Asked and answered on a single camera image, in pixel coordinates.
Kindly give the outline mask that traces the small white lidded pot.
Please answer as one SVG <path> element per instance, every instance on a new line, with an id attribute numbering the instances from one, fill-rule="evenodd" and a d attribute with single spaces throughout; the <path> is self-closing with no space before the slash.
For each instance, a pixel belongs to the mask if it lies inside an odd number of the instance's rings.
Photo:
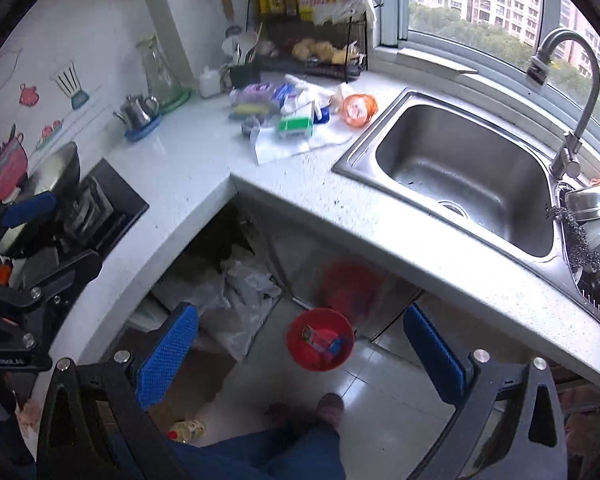
<path id="1" fill-rule="evenodd" d="M 212 70 L 209 66 L 198 75 L 197 81 L 199 94 L 204 99 L 213 98 L 223 92 L 220 72 Z"/>

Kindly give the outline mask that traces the steel pan with lid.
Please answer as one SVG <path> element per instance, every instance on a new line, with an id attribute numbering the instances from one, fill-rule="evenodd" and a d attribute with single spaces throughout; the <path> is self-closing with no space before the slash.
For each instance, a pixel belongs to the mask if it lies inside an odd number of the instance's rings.
<path id="1" fill-rule="evenodd" d="M 47 156 L 23 185 L 15 203 L 36 194 L 52 192 L 56 209 L 16 228 L 0 227 L 0 254 L 8 258 L 30 258 L 50 244 L 61 211 L 73 200 L 80 180 L 80 158 L 76 142 L 68 142 Z"/>

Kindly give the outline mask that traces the yellow scrub brush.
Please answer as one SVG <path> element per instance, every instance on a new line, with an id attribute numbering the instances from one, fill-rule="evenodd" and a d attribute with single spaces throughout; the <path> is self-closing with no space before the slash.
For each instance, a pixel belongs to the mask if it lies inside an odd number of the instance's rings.
<path id="1" fill-rule="evenodd" d="M 238 103 L 232 106 L 228 118 L 236 120 L 236 122 L 242 122 L 248 117 L 255 117 L 262 122 L 262 120 L 274 114 L 275 110 L 266 103 Z"/>

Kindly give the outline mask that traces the glass carafe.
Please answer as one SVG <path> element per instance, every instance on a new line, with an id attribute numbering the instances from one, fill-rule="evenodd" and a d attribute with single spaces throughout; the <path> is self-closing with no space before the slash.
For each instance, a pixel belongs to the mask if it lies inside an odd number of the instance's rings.
<path id="1" fill-rule="evenodd" d="M 136 48 L 145 71 L 148 92 L 159 100 L 160 105 L 177 98 L 183 87 L 162 55 L 157 37 L 152 35 L 140 40 Z"/>

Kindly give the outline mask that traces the toothbrush blister package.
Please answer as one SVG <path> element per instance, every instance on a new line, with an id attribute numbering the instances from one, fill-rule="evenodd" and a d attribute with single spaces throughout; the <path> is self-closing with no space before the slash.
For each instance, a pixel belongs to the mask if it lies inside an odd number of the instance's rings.
<path id="1" fill-rule="evenodd" d="M 321 358 L 333 359 L 346 345 L 343 336 L 328 328 L 306 325 L 302 328 L 301 337 Z"/>

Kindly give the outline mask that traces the person's blue trouser legs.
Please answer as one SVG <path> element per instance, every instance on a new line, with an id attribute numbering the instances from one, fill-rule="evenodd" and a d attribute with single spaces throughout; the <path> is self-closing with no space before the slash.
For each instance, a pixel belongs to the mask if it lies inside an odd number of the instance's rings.
<path id="1" fill-rule="evenodd" d="M 316 409 L 290 414 L 279 425 L 197 448 L 166 443 L 193 479 L 344 479 L 339 426 L 341 396 L 329 392 Z"/>

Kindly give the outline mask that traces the ginger root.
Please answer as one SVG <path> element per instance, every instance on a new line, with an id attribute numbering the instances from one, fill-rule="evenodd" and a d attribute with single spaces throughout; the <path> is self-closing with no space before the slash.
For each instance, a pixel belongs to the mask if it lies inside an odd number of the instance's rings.
<path id="1" fill-rule="evenodd" d="M 296 42 L 291 49 L 291 56 L 302 62 L 315 60 L 332 65 L 355 65 L 365 60 L 365 54 L 358 48 L 356 41 L 338 49 L 330 41 L 317 41 L 312 38 L 304 38 Z"/>

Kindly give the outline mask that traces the orange plastic cup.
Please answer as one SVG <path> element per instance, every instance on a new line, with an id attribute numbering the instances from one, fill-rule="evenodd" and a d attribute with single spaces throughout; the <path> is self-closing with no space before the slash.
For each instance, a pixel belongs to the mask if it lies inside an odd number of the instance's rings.
<path id="1" fill-rule="evenodd" d="M 351 94 L 341 105 L 340 114 L 344 122 L 353 128 L 367 125 L 378 112 L 378 104 L 369 94 Z"/>

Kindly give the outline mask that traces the stainless steel sink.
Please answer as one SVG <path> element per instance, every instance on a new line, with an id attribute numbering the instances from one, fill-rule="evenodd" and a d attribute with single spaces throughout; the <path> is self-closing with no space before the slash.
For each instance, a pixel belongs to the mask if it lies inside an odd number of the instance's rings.
<path id="1" fill-rule="evenodd" d="M 554 286 L 571 271 L 558 187 L 541 152 L 468 103 L 403 90 L 335 162 L 336 174 L 429 212 Z"/>

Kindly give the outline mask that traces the clear plastic bag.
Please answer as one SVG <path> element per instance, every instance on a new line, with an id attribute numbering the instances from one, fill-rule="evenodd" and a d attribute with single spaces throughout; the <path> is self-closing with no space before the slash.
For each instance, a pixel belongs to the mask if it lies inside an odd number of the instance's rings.
<path id="1" fill-rule="evenodd" d="M 258 258 L 233 246 L 218 268 L 183 252 L 151 293 L 169 309 L 182 302 L 194 306 L 202 331 L 242 362 L 282 290 Z"/>

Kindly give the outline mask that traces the red plastic basin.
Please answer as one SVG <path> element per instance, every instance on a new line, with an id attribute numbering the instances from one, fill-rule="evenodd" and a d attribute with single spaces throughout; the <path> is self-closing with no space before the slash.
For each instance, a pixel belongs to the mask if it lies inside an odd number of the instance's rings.
<path id="1" fill-rule="evenodd" d="M 330 372 L 349 359 L 355 332 L 349 320 L 329 308 L 315 308 L 298 315 L 286 333 L 286 348 L 301 368 Z"/>

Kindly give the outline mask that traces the green white medicine box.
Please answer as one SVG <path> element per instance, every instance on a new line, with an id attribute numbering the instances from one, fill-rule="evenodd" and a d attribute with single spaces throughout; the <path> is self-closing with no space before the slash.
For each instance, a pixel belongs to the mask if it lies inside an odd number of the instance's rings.
<path id="1" fill-rule="evenodd" d="M 292 113 L 283 115 L 277 126 L 278 135 L 282 139 L 309 139 L 314 126 L 313 105 L 308 103 L 298 107 Z"/>

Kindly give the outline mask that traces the small steel teapot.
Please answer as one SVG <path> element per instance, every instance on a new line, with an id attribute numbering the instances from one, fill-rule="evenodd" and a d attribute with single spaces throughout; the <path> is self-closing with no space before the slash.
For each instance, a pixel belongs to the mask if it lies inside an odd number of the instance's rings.
<path id="1" fill-rule="evenodd" d="M 156 119 L 160 112 L 160 102 L 155 96 L 130 94 L 118 110 L 114 111 L 126 130 L 140 130 Z"/>

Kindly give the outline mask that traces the dark green utensil mug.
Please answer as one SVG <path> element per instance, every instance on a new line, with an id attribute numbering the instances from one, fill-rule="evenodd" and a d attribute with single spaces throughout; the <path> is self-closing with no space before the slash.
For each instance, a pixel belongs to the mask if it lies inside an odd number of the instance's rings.
<path id="1" fill-rule="evenodd" d="M 221 81 L 230 90 L 243 89 L 250 84 L 260 84 L 260 66 L 257 62 L 225 66 L 221 70 Z"/>

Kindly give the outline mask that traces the steel bowl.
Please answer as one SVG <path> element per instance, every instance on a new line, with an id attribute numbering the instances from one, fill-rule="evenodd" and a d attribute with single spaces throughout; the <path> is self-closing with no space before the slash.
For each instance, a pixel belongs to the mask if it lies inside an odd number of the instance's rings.
<path id="1" fill-rule="evenodd" d="M 577 222 L 600 220 L 600 185 L 567 192 L 565 205 Z"/>

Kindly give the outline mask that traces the white paper towel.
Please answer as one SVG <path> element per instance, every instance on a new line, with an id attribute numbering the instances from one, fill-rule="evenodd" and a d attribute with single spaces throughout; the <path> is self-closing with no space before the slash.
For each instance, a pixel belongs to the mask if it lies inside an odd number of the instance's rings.
<path id="1" fill-rule="evenodd" d="M 343 120 L 333 117 L 326 124 L 315 125 L 309 138 L 301 134 L 283 138 L 274 126 L 254 127 L 250 132 L 249 143 L 257 163 L 263 165 L 319 148 L 345 144 L 354 134 L 355 131 Z"/>

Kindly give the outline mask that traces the purple label plastic bottle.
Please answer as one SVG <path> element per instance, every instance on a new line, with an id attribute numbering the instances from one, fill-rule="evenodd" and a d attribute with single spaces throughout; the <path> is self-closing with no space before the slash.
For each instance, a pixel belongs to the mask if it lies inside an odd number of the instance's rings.
<path id="1" fill-rule="evenodd" d="M 274 100 L 276 85 L 270 82 L 260 84 L 247 84 L 244 88 L 233 89 L 230 92 L 230 102 L 239 104 L 266 104 L 270 105 Z"/>

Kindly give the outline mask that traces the green carafe coaster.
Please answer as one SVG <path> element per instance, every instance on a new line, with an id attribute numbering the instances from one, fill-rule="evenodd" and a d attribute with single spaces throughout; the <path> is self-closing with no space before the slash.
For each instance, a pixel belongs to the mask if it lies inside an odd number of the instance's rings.
<path id="1" fill-rule="evenodd" d="M 189 100 L 191 95 L 192 95 L 192 90 L 184 89 L 181 92 L 181 94 L 177 98 L 175 98 L 173 101 L 163 103 L 160 105 L 160 114 L 165 115 L 165 114 L 169 114 L 169 113 L 173 112 L 178 107 L 185 104 Z"/>

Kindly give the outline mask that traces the blue tissue pack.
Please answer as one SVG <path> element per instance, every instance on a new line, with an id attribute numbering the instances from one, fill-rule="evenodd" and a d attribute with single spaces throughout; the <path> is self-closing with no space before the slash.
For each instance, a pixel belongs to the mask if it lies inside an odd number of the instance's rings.
<path id="1" fill-rule="evenodd" d="M 288 99 L 296 95 L 296 86 L 285 82 L 276 87 L 272 95 L 272 102 L 277 106 L 277 109 L 282 112 Z"/>

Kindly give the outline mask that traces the blue coaster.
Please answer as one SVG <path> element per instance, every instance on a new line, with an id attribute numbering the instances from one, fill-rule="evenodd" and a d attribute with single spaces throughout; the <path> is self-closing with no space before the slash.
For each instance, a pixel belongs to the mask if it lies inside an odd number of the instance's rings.
<path id="1" fill-rule="evenodd" d="M 158 116 L 154 118 L 148 125 L 143 126 L 142 128 L 130 129 L 125 134 L 124 137 L 129 142 L 138 142 L 143 138 L 146 138 L 149 133 L 152 133 L 158 125 L 161 124 L 162 117 Z"/>

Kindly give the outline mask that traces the black gas stove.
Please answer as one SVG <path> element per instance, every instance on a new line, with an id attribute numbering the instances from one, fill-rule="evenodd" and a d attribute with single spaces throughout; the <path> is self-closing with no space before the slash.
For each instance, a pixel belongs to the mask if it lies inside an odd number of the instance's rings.
<path id="1" fill-rule="evenodd" d="M 12 260 L 38 254 L 64 263 L 86 250 L 106 258 L 149 205 L 106 159 L 101 159 L 57 209 L 8 231 L 0 253 Z"/>

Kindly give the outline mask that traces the steel wool scrubber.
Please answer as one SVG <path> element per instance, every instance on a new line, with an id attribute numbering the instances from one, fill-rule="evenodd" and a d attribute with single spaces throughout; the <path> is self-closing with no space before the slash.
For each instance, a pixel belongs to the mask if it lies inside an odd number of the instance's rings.
<path id="1" fill-rule="evenodd" d="M 600 270 L 600 255 L 588 247 L 585 230 L 569 209 L 551 206 L 546 211 L 546 218 L 555 220 L 562 226 L 567 258 L 572 272 L 576 272 L 580 268 L 588 272 Z"/>

